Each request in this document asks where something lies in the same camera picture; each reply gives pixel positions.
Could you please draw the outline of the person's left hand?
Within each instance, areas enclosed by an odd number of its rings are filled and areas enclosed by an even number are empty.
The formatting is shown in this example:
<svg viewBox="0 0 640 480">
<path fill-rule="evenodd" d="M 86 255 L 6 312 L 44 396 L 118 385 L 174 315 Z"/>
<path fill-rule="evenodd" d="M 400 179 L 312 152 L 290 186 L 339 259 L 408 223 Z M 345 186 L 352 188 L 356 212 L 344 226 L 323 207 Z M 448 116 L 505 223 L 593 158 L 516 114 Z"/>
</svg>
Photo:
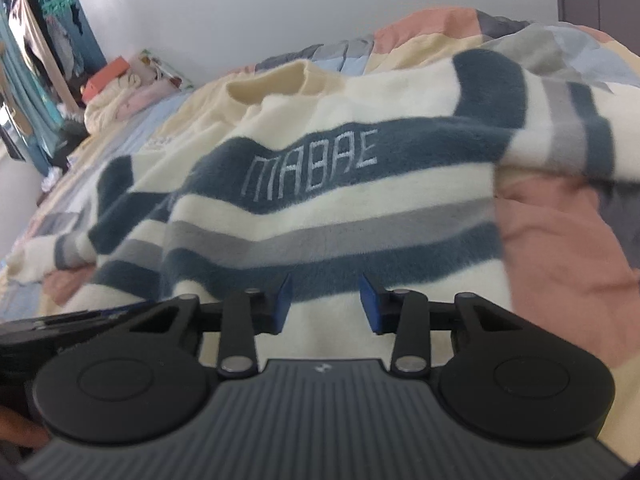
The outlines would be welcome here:
<svg viewBox="0 0 640 480">
<path fill-rule="evenodd" d="M 50 440 L 46 430 L 35 422 L 2 406 L 0 439 L 23 448 L 43 448 Z"/>
</svg>

